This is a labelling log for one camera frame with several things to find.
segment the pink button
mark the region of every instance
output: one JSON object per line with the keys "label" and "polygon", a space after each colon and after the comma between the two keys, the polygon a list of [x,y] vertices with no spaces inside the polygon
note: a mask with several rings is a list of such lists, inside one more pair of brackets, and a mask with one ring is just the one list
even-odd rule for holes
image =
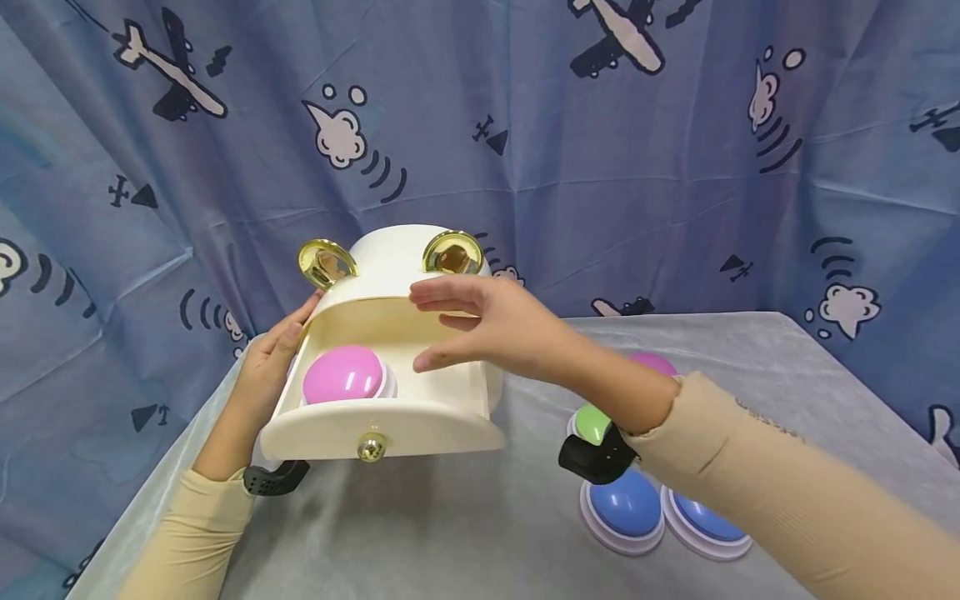
{"label": "pink button", "polygon": [[636,360],[641,365],[650,367],[654,371],[661,372],[668,377],[672,377],[677,374],[677,368],[674,367],[670,361],[662,356],[657,356],[656,354],[638,352],[631,356],[630,360]]}
{"label": "pink button", "polygon": [[310,365],[303,377],[303,397],[307,404],[374,397],[383,372],[383,364],[369,348],[334,348]]}

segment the green button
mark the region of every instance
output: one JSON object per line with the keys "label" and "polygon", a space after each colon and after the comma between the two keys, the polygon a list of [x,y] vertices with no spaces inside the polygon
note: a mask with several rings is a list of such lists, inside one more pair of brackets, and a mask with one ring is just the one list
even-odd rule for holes
{"label": "green button", "polygon": [[592,404],[587,404],[577,411],[574,418],[577,435],[593,445],[600,445],[603,436],[607,433],[610,417],[607,417]]}

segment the beige sleeve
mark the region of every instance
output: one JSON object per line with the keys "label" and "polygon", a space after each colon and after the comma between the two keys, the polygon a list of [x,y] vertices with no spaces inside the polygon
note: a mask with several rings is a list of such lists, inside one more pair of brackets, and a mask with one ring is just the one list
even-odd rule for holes
{"label": "beige sleeve", "polygon": [[243,471],[214,482],[188,470],[120,591],[121,600],[215,600],[253,508]]}
{"label": "beige sleeve", "polygon": [[759,543],[821,600],[960,597],[960,541],[696,372],[640,465]]}

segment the blue curtain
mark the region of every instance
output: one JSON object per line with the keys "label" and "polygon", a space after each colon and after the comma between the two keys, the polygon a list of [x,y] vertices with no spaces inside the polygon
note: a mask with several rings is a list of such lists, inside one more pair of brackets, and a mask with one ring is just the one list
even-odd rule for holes
{"label": "blue curtain", "polygon": [[309,293],[303,241],[401,223],[564,316],[779,310],[955,464],[958,30],[952,0],[0,0],[0,598],[65,594]]}

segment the box ear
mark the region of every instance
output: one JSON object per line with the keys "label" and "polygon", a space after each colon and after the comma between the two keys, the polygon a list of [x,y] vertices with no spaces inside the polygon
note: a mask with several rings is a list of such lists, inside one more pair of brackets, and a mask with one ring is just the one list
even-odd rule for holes
{"label": "box ear", "polygon": [[358,275],[353,256],[330,240],[310,240],[300,248],[300,272],[324,291],[346,276]]}
{"label": "box ear", "polygon": [[482,267],[483,249],[480,242],[465,231],[444,231],[423,249],[425,273],[476,275]]}

